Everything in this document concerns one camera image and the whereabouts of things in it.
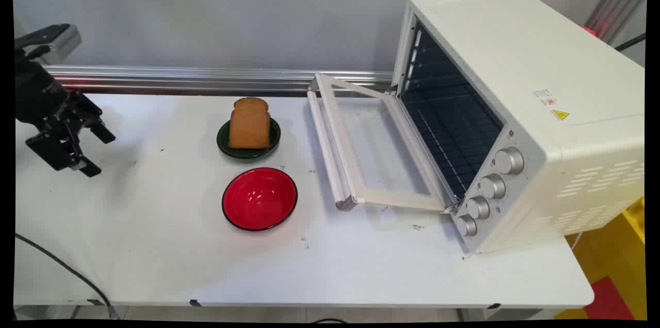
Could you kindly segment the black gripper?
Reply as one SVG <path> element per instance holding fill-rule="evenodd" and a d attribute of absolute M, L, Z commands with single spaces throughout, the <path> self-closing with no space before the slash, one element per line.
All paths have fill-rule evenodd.
<path fill-rule="evenodd" d="M 67 109 L 68 115 L 61 117 Z M 37 135 L 28 138 L 26 145 L 54 170 L 80 171 L 87 177 L 102 172 L 85 156 L 79 139 L 83 128 L 90 129 L 104 144 L 116 139 L 101 115 L 101 108 L 85 94 L 68 92 L 39 63 L 15 62 L 15 118 L 37 128 Z"/>

